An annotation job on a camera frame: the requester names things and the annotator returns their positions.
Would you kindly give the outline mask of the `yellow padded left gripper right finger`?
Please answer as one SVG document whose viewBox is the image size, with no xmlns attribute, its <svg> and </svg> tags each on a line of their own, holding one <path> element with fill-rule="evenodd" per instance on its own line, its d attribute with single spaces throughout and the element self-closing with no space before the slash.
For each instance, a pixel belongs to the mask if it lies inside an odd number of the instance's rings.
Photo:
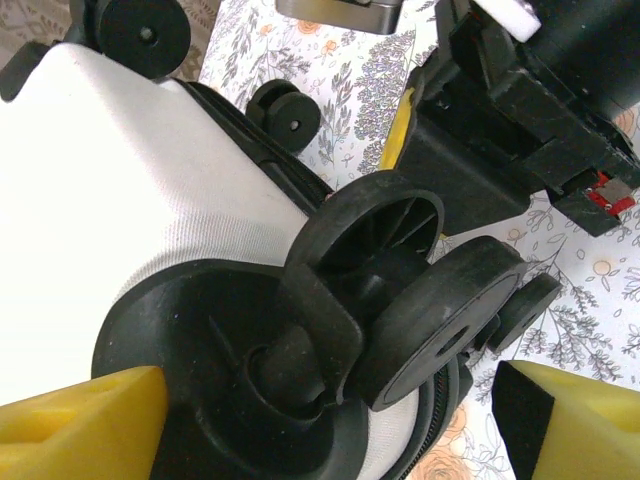
<svg viewBox="0 0 640 480">
<path fill-rule="evenodd" d="M 529 361 L 501 361 L 492 413 L 517 479 L 639 477 L 635 390 Z"/>
</svg>

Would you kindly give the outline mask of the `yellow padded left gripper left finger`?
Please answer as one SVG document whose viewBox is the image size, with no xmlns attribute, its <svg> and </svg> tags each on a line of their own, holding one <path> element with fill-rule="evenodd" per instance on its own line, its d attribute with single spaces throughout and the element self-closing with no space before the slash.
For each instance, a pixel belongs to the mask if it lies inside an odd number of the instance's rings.
<svg viewBox="0 0 640 480">
<path fill-rule="evenodd" d="M 148 479 L 167 412 L 155 366 L 3 405 L 1 477 Z"/>
</svg>

